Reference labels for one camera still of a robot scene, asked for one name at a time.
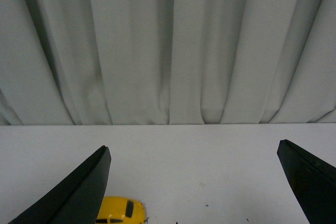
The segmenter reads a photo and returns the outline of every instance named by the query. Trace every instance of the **black car window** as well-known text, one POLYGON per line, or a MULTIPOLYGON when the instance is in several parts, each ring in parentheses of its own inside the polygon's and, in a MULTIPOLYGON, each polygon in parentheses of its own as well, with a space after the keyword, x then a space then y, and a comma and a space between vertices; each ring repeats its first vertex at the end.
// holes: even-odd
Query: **black car window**
POLYGON ((110 219, 110 223, 119 223, 119 222, 123 222, 123 220, 120 220, 120 219, 110 219))
POLYGON ((96 220, 96 223, 108 223, 107 219, 98 219, 96 220))
POLYGON ((125 211, 125 216, 126 217, 128 217, 128 218, 132 217, 133 208, 134 208, 134 202, 128 200, 127 205, 126 205, 126 211, 125 211))

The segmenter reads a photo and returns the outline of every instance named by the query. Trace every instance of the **toy car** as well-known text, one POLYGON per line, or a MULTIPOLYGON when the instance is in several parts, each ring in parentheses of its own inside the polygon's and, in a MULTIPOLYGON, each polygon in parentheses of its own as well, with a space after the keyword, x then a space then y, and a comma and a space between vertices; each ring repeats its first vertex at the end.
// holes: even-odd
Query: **toy car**
POLYGON ((146 213, 143 205, 122 197, 104 197, 96 223, 144 224, 146 213))

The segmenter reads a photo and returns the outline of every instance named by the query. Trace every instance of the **yellow toy car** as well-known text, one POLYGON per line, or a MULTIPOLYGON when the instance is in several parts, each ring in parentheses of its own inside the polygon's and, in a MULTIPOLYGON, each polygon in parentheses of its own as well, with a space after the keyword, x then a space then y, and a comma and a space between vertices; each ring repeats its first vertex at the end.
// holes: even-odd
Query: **yellow toy car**
POLYGON ((104 197, 96 223, 144 224, 146 213, 143 205, 122 197, 104 197))

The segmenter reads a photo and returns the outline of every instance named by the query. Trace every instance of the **white table surface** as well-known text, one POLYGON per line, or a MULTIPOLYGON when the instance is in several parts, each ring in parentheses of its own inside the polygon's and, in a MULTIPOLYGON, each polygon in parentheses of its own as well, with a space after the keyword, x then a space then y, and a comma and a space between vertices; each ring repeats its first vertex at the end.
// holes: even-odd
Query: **white table surface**
POLYGON ((335 136, 336 124, 1 126, 0 223, 106 145, 106 195, 142 201, 149 224, 308 224, 278 144, 287 138, 336 166, 335 136))

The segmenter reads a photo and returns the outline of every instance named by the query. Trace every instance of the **white curtain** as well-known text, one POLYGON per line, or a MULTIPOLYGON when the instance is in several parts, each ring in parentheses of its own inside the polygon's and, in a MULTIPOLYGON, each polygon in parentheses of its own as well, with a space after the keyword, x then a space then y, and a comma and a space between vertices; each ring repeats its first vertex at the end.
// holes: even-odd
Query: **white curtain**
POLYGON ((0 124, 336 122, 336 0, 0 0, 0 124))

